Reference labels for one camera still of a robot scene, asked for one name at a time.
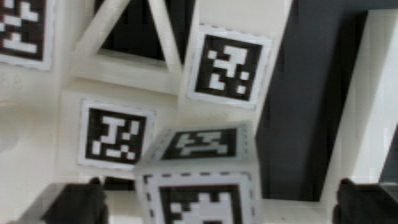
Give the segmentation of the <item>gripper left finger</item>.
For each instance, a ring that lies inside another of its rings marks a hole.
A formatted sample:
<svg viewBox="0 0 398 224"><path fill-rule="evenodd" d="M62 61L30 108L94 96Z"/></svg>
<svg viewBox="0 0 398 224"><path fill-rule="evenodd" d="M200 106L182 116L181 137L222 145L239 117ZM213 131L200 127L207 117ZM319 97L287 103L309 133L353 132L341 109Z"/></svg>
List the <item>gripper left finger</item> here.
<svg viewBox="0 0 398 224"><path fill-rule="evenodd" d="M99 178L67 184L40 217L44 224L108 224L108 206Z"/></svg>

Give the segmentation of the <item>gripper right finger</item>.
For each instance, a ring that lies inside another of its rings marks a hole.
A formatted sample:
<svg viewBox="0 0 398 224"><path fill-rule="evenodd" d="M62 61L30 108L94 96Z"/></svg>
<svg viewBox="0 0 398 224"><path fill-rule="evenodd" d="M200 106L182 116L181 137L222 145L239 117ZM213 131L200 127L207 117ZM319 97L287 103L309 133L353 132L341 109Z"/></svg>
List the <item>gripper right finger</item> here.
<svg viewBox="0 0 398 224"><path fill-rule="evenodd" d="M398 224L398 184L355 184L344 178L335 199L332 224Z"/></svg>

